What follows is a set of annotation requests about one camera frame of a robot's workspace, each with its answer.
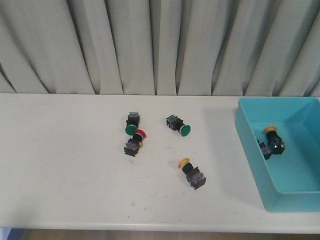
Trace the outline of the red button front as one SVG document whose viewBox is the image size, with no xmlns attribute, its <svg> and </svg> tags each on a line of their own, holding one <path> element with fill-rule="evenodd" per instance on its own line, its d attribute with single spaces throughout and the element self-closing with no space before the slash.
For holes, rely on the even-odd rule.
<svg viewBox="0 0 320 240">
<path fill-rule="evenodd" d="M 259 145 L 259 148 L 261 150 L 261 153 L 264 159 L 268 160 L 272 155 L 270 148 L 264 142 L 260 142 L 259 140 L 257 140 L 257 143 Z"/>
</svg>

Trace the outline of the yellow button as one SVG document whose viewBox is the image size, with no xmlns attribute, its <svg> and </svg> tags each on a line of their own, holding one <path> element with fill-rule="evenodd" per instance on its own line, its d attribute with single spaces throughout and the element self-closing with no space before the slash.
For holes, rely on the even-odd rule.
<svg viewBox="0 0 320 240">
<path fill-rule="evenodd" d="M 179 161 L 178 168 L 183 171 L 187 182 L 194 190 L 202 187 L 207 181 L 204 173 L 198 167 L 194 167 L 187 157 Z"/>
<path fill-rule="evenodd" d="M 277 127 L 270 125 L 263 130 L 266 138 L 267 145 L 273 155 L 281 155 L 286 149 L 282 138 L 278 135 Z"/>
</svg>

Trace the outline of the teal plastic box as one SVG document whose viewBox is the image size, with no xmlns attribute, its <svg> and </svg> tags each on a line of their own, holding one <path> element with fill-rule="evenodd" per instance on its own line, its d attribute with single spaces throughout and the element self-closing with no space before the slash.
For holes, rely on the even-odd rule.
<svg viewBox="0 0 320 240">
<path fill-rule="evenodd" d="M 264 128 L 276 126 L 285 150 L 265 160 Z M 316 97 L 242 97 L 235 127 L 268 212 L 320 210 L 320 101 Z"/>
</svg>

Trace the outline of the green button rear right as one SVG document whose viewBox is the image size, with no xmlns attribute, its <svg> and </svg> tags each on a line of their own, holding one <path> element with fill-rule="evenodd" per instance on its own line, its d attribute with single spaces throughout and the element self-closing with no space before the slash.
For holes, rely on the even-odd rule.
<svg viewBox="0 0 320 240">
<path fill-rule="evenodd" d="M 174 114 L 166 118 L 166 125 L 171 130 L 178 131 L 182 137 L 186 137 L 191 132 L 191 126 L 184 124 L 184 121 Z"/>
</svg>

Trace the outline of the green button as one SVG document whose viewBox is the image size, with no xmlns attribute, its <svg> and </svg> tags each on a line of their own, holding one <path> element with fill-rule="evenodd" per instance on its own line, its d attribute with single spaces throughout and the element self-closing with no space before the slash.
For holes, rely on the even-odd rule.
<svg viewBox="0 0 320 240">
<path fill-rule="evenodd" d="M 184 124 L 184 121 L 174 114 L 166 118 L 166 125 L 171 130 L 178 131 L 182 137 L 186 137 L 191 132 L 191 126 Z"/>
<path fill-rule="evenodd" d="M 140 114 L 138 112 L 130 112 L 127 115 L 125 132 L 133 136 L 140 124 Z"/>
</svg>

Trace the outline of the green button rear left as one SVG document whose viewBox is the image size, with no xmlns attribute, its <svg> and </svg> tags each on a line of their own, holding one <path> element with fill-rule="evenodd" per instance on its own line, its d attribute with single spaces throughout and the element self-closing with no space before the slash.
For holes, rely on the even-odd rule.
<svg viewBox="0 0 320 240">
<path fill-rule="evenodd" d="M 125 132 L 133 136 L 140 124 L 140 114 L 138 112 L 130 112 L 127 115 Z"/>
</svg>

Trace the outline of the red button lying sideways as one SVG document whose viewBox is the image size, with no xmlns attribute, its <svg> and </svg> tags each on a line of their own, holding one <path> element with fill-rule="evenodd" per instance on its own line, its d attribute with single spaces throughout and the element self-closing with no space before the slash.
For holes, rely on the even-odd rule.
<svg viewBox="0 0 320 240">
<path fill-rule="evenodd" d="M 139 128 L 136 129 L 132 137 L 125 143 L 124 154 L 135 157 L 139 153 L 140 148 L 143 147 L 143 141 L 146 137 L 145 131 Z"/>
</svg>

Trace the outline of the yellow button lying front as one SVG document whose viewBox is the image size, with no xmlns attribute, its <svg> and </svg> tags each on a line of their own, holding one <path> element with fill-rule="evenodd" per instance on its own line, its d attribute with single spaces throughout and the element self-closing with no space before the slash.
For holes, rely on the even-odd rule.
<svg viewBox="0 0 320 240">
<path fill-rule="evenodd" d="M 194 167 L 187 157 L 179 161 L 178 168 L 183 171 L 187 182 L 194 190 L 202 187 L 207 181 L 204 173 L 198 167 Z"/>
</svg>

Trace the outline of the grey pleated curtain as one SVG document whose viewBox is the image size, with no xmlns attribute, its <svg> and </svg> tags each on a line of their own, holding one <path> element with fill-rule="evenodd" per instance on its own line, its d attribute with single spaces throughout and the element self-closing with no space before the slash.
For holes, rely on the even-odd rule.
<svg viewBox="0 0 320 240">
<path fill-rule="evenodd" d="M 2 93 L 320 94 L 317 0 L 3 0 Z"/>
</svg>

